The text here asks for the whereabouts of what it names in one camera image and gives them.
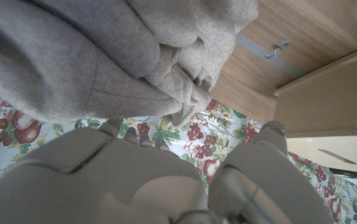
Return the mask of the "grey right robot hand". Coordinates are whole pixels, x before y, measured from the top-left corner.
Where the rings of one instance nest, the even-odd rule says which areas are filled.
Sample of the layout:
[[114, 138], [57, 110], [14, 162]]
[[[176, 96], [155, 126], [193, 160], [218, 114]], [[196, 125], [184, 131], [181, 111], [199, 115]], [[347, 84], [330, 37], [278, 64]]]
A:
[[282, 124], [236, 146], [205, 187], [163, 141], [80, 128], [26, 154], [0, 178], [0, 223], [331, 223], [287, 158]]

